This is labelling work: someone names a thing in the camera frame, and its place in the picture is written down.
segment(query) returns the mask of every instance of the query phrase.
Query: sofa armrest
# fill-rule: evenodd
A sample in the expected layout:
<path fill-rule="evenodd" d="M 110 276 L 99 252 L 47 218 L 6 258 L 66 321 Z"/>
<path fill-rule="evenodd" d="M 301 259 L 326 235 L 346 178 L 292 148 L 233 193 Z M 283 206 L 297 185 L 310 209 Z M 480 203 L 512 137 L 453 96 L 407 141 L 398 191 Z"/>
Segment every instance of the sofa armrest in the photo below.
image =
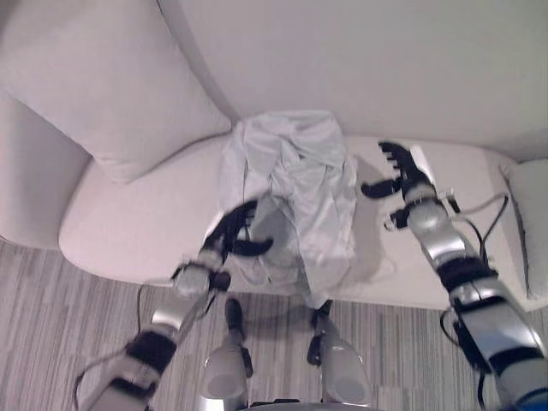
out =
<path fill-rule="evenodd" d="M 0 89 L 0 235 L 58 249 L 63 214 L 90 156 Z"/>

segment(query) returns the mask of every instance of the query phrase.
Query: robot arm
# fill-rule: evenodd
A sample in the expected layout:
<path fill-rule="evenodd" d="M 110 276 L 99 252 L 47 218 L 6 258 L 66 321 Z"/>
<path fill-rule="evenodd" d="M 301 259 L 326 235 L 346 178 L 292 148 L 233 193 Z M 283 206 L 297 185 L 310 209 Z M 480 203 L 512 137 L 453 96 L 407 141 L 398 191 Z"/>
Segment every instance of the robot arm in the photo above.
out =
<path fill-rule="evenodd" d="M 504 406 L 548 404 L 546 345 L 497 273 L 453 226 L 424 156 L 418 156 L 422 164 L 416 164 L 412 152 L 398 144 L 379 145 L 400 176 L 373 186 L 364 184 L 362 191 L 381 198 L 402 190 L 405 207 L 390 219 L 397 228 L 411 229 L 447 289 L 457 316 L 453 325 L 468 361 L 494 375 Z"/>
<path fill-rule="evenodd" d="M 221 271 L 229 253 L 265 253 L 271 240 L 238 239 L 257 206 L 249 201 L 226 214 L 207 236 L 195 261 L 177 267 L 169 296 L 152 315 L 152 323 L 123 350 L 82 404 L 85 411 L 147 411 L 160 378 L 211 293 L 226 291 L 230 275 Z"/>

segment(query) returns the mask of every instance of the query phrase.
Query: white cloth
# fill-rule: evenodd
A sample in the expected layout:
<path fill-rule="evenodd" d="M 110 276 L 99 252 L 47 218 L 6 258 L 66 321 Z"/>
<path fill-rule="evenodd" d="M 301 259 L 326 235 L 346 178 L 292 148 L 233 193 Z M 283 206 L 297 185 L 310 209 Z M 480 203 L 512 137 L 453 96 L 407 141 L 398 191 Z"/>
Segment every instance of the white cloth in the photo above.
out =
<path fill-rule="evenodd" d="M 237 124 L 223 154 L 219 205 L 228 211 L 261 198 L 250 236 L 272 249 L 239 259 L 255 285 L 301 283 L 309 305 L 344 276 L 354 257 L 355 168 L 333 115 L 272 112 Z"/>

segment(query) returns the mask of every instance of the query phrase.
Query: gray carpet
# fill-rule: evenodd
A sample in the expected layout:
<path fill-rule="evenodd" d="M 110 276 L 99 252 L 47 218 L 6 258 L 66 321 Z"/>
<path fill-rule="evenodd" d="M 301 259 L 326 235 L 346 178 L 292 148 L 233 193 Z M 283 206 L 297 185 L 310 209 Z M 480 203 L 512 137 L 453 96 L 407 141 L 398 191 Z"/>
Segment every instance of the gray carpet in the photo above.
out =
<path fill-rule="evenodd" d="M 91 276 L 60 253 L 0 242 L 0 409 L 72 409 L 76 373 L 122 346 L 136 330 L 137 287 Z M 150 315 L 165 291 L 146 293 Z M 293 397 L 317 401 L 319 371 L 305 360 L 311 330 L 300 297 L 240 295 L 255 375 L 251 401 Z M 207 353 L 222 340 L 223 301 L 198 323 L 164 375 L 152 406 L 194 409 Z M 477 377 L 438 328 L 439 312 L 336 302 L 333 319 L 362 355 L 373 402 L 385 410 L 471 410 Z M 548 309 L 529 314 L 548 333 Z M 86 396 L 99 368 L 84 380 Z M 486 400 L 496 403 L 490 380 Z"/>

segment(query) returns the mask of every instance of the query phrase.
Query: sofa seat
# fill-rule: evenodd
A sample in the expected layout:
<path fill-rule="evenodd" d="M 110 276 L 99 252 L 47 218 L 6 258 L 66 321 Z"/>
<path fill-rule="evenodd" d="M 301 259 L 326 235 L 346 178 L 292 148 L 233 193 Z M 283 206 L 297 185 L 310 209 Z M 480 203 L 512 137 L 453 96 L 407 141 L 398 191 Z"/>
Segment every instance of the sofa seat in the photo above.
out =
<path fill-rule="evenodd" d="M 182 259 L 199 251 L 204 233 L 217 214 L 218 165 L 226 141 L 224 136 L 200 142 L 127 185 L 111 182 L 91 162 L 61 227 L 59 244 L 65 257 L 92 274 L 126 282 L 169 277 Z M 349 136 L 347 142 L 360 182 L 393 175 L 378 149 L 377 138 Z M 463 209 L 507 191 L 499 166 L 512 164 L 512 160 L 477 147 L 420 144 L 438 187 L 454 188 Z M 447 306 L 447 293 L 411 233 L 382 228 L 384 215 L 401 205 L 400 195 L 377 201 L 358 195 L 354 216 L 357 257 L 340 285 L 332 290 L 333 298 L 407 307 Z M 492 205 L 473 216 L 482 232 L 496 209 Z M 465 225 L 462 231 L 477 242 Z M 487 249 L 492 265 L 524 308 L 532 310 L 548 303 L 527 299 L 520 237 L 511 204 Z M 229 263 L 229 268 L 233 291 L 295 292 L 287 288 L 256 289 L 243 281 L 233 264 Z"/>

